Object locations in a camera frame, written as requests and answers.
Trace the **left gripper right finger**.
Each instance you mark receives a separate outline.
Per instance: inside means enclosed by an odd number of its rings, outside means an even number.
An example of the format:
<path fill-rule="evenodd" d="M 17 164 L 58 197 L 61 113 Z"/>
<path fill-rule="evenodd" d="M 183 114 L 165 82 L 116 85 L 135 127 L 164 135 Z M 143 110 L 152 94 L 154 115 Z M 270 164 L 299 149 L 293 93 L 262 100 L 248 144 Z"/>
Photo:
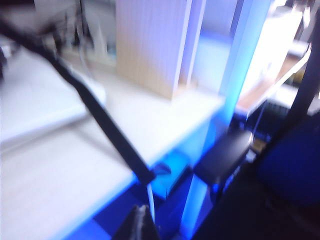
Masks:
<path fill-rule="evenodd" d="M 141 240 L 159 240 L 160 236 L 148 205 L 143 205 L 141 208 L 140 217 L 140 239 Z"/>

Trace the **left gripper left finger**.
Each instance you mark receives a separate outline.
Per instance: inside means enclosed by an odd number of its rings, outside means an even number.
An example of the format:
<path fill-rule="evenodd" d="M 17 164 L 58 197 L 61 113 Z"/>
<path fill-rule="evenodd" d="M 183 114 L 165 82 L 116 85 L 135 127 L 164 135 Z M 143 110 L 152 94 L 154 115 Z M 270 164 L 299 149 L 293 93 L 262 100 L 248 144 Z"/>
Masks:
<path fill-rule="evenodd" d="M 121 226 L 113 235 L 114 240 L 141 240 L 142 239 L 142 212 L 135 205 L 127 215 Z"/>

